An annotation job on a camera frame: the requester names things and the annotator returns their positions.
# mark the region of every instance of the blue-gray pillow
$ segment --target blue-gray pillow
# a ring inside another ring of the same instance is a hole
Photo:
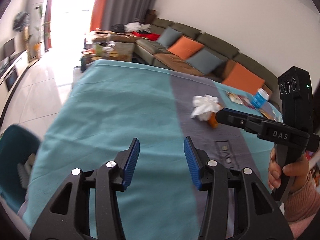
[[[171,27],[167,27],[161,36],[157,39],[157,42],[162,46],[169,48],[171,47],[180,37],[182,36],[181,32],[178,32]]]
[[[207,75],[211,71],[215,70],[216,67],[221,65],[223,60],[219,59],[206,49],[202,49],[192,57],[188,58],[186,62],[199,70],[202,74]]]

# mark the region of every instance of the tv stand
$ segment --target tv stand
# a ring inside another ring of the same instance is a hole
[[[25,50],[12,56],[7,66],[0,73],[0,126],[3,123],[4,115],[13,93],[17,89],[28,67],[28,53]],[[12,78],[15,77],[17,77],[17,79],[12,84]]]

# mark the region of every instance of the teal chair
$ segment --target teal chair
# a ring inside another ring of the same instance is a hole
[[[0,195],[16,213],[27,193],[21,187],[17,164],[25,163],[39,145],[35,135],[18,125],[9,126],[0,139]]]

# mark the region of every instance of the orange pillow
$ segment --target orange pillow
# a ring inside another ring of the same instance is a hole
[[[182,36],[168,51],[186,60],[204,47],[203,44]]]
[[[222,82],[222,84],[255,95],[258,89],[263,86],[264,80],[237,62],[230,75]]]

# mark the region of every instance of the hand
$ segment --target hand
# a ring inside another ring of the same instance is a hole
[[[290,163],[284,166],[281,170],[280,166],[276,163],[276,152],[273,148],[270,153],[270,163],[268,171],[268,185],[271,190],[280,187],[280,176],[282,172],[289,177],[296,177],[290,189],[290,193],[293,193],[301,189],[307,182],[309,173],[309,162],[306,156],[303,154],[295,163]]]

